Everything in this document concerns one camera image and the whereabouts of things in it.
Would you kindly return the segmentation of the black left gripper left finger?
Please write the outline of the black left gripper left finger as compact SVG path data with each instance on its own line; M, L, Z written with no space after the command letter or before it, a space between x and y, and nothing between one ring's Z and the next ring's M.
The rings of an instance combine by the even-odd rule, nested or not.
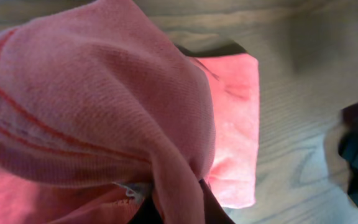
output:
M127 224L163 224L151 196L147 197Z

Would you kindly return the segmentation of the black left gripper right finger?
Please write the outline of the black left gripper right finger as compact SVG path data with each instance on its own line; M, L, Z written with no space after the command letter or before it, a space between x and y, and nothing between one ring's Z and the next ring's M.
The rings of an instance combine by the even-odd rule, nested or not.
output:
M200 180L203 190L204 217L206 224L234 224L213 195L204 179Z

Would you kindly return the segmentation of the red printed t-shirt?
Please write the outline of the red printed t-shirt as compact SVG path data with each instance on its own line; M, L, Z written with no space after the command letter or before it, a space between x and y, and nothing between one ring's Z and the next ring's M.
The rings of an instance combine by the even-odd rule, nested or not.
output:
M258 62L193 54L132 1L95 1L0 33L0 223L163 223L255 203Z

